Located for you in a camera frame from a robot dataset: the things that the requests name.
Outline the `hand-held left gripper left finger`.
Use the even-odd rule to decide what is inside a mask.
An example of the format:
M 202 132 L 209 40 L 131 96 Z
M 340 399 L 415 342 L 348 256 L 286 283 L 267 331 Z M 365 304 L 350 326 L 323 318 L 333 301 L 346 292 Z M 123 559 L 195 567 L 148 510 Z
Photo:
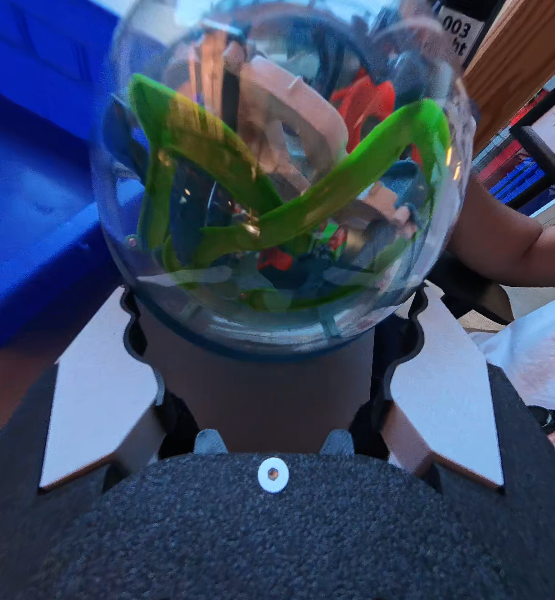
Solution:
M 156 461 L 165 385 L 129 341 L 136 315 L 127 299 L 117 287 L 57 359 L 40 490 L 108 464 L 132 474 Z

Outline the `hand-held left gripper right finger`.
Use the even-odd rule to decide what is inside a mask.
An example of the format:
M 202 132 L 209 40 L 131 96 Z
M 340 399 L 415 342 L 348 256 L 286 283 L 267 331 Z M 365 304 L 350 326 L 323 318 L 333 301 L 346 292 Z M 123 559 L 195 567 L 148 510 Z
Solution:
M 486 359 L 438 289 L 427 284 L 420 292 L 423 346 L 394 368 L 382 437 L 410 474 L 437 464 L 496 490 L 504 474 Z

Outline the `clear plastic maze ball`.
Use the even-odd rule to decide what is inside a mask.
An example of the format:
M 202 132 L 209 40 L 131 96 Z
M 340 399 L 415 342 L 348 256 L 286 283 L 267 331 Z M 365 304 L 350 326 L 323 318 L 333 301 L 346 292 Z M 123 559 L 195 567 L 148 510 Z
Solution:
M 424 282 L 476 122 L 435 1 L 133 1 L 91 169 L 141 304 L 215 353 L 338 348 Z

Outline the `person's right forearm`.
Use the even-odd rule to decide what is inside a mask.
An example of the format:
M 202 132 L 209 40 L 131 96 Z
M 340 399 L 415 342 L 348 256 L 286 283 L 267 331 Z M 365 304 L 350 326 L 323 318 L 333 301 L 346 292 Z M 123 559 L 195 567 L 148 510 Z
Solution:
M 447 250 L 503 286 L 555 288 L 555 224 L 544 228 L 501 204 L 474 174 Z

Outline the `wooden pillar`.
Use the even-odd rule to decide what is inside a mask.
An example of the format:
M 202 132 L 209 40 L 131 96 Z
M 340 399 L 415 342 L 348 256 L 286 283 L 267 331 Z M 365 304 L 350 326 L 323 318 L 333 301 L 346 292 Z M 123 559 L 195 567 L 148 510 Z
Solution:
M 555 75 L 555 1 L 507 1 L 463 81 L 479 112 L 474 156 Z

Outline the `blue plastic bin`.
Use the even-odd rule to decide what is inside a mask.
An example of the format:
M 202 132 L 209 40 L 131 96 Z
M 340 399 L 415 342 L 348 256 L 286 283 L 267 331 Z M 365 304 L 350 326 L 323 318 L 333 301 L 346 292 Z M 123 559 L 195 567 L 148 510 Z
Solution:
M 0 348 L 67 289 L 115 270 L 88 143 L 130 1 L 0 1 Z

